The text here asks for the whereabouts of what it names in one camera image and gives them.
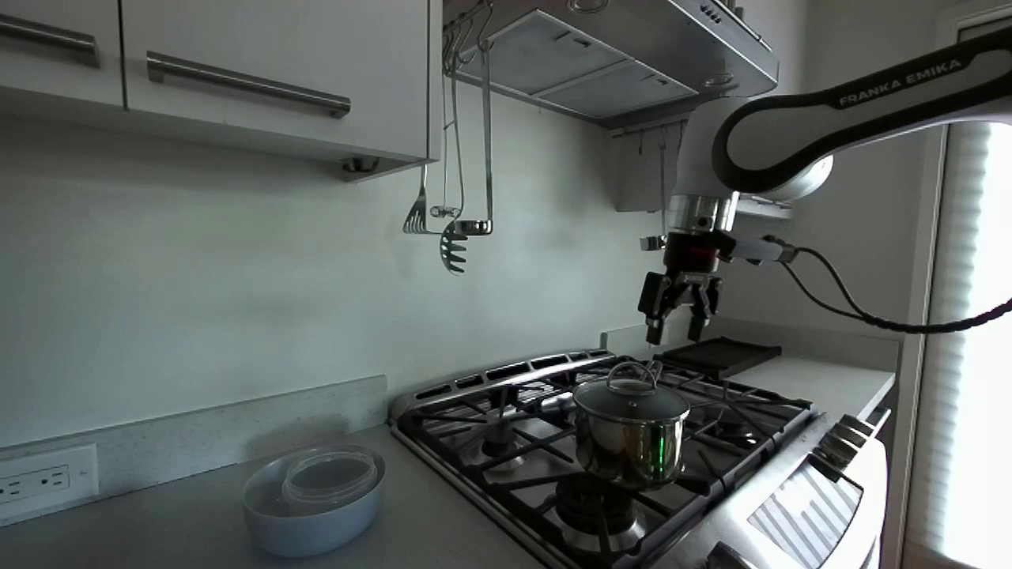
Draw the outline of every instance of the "pot lid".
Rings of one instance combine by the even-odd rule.
[[[602,380],[576,390],[576,403],[615,421],[680,421],[689,403],[644,380]]]

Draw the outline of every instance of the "cabinet handle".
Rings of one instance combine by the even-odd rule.
[[[17,19],[17,16],[5,16],[5,13],[0,13],[0,35],[2,38],[30,41],[30,43],[43,43],[43,46],[57,46],[57,50],[81,57],[92,67],[100,67],[98,64],[94,35],[81,35],[81,32],[73,32],[73,27],[55,27],[55,25]]]
[[[262,75],[245,75],[245,72],[206,67],[206,64],[194,64],[194,61],[179,61],[179,57],[166,57],[166,54],[149,50],[149,80],[153,81],[163,81],[166,75],[185,75],[185,80],[210,81],[210,84],[255,93],[255,96],[265,96],[265,99],[284,99],[284,100],[321,108],[333,118],[345,118],[350,110],[350,99],[340,99],[340,96],[312,93],[312,87],[273,81],[273,80],[262,80]]]

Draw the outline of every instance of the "electrical outlet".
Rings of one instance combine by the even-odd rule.
[[[0,462],[0,528],[98,497],[94,444]]]

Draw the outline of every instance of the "gray countertop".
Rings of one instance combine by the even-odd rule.
[[[735,380],[809,399],[828,421],[866,416],[891,390],[891,372],[799,357]],[[538,567],[386,428],[348,443],[386,457],[382,507],[367,535],[330,556],[280,561],[255,553],[239,493],[258,466],[237,466],[2,528],[0,567]]]

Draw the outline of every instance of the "black cable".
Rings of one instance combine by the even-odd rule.
[[[794,282],[812,303],[819,303],[825,312],[834,312],[834,317],[844,317],[844,319],[860,319],[860,309],[846,312],[846,309],[833,305],[833,303],[825,303],[821,296],[815,296],[815,294],[799,282],[799,276],[798,276],[791,265],[784,265],[784,272],[787,272],[791,282]]]
[[[828,309],[828,312],[834,312],[834,317],[844,317],[844,319],[856,319],[856,323],[877,326],[877,329],[904,332],[904,334],[947,334],[947,332],[965,332],[965,329],[988,326],[988,323],[1012,312],[1012,296],[1008,296],[1004,303],[997,303],[997,305],[990,305],[990,309],[983,309],[983,312],[977,312],[977,317],[952,319],[952,323],[922,323],[922,326],[917,326],[917,323],[882,319],[882,317],[866,312],[866,309],[852,296],[844,278],[834,272],[834,265],[833,265],[819,250],[812,250],[812,246],[798,246],[798,253],[812,256],[812,260],[833,276],[834,286],[841,291],[841,296],[846,300],[846,305],[852,305],[854,312],[846,312],[846,309],[841,309],[841,305],[833,305],[833,303],[825,303],[821,296],[815,296],[815,294],[799,282],[799,276],[798,276],[791,265],[784,265],[787,276],[791,276],[791,282],[794,282],[815,305],[821,305],[821,309]]]
[[[856,300],[852,296],[844,278],[834,272],[834,265],[833,265],[819,250],[812,250],[812,246],[798,246],[798,253],[799,253],[799,256],[812,256],[815,261],[821,261],[825,272],[833,276],[834,286],[844,294],[846,305],[852,305],[854,312],[864,312],[864,309],[856,305]]]

